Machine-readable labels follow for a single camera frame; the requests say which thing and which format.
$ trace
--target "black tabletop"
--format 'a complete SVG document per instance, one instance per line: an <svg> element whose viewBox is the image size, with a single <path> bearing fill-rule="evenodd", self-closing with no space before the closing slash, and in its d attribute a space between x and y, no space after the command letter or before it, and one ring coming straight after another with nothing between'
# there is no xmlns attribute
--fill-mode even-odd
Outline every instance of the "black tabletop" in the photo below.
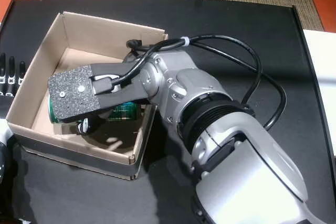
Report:
<svg viewBox="0 0 336 224"><path fill-rule="evenodd" d="M62 11L163 28L170 38L216 33L250 44L260 55L264 72L278 80L288 96L286 110L270 134L301 170L310 210L327 223L336 221L330 140L293 8L215 0L19 0L1 31L0 52L29 63ZM235 45L211 44L250 61ZM186 50L229 94L242 98L252 74L200 49ZM1 100L2 114L10 102ZM276 90L262 81L250 105L264 123L278 102ZM190 207L194 189L187 171L190 157L180 142L167 139L158 116L140 177L131 182L29 154L18 146L14 159L18 172L13 211L34 223L195 222Z"/></svg>

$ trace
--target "white cable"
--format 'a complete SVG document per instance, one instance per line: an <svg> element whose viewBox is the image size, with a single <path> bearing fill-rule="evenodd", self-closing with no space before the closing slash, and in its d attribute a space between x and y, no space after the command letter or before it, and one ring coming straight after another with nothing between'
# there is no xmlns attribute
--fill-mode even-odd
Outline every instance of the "white cable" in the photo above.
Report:
<svg viewBox="0 0 336 224"><path fill-rule="evenodd" d="M182 47L187 47L190 44L190 39L186 36L181 37L181 39L184 39L184 45Z"/></svg>

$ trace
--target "open cardboard box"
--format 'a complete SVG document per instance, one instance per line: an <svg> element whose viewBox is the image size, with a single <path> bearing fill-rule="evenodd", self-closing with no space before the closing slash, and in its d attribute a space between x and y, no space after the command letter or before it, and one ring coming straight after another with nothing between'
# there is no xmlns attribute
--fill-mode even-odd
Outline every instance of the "open cardboard box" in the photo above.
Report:
<svg viewBox="0 0 336 224"><path fill-rule="evenodd" d="M164 30L63 12L37 50L7 115L10 129L28 152L125 179L137 177L155 114L147 105L138 120L109 122L89 136L51 124L48 78L91 63L121 62L129 39L154 44Z"/></svg>

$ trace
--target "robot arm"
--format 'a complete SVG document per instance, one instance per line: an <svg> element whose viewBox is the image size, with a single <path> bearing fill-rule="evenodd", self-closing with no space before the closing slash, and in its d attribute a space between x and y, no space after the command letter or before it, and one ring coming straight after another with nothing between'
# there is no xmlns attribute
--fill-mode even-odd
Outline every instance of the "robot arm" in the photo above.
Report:
<svg viewBox="0 0 336 224"><path fill-rule="evenodd" d="M308 210L306 185L290 157L253 111L185 51L153 52L138 74L114 86L113 79L133 66L92 64L55 74L48 83L55 116L71 122L146 98L159 108L170 137L181 139L192 156L200 221L323 223Z"/></svg>

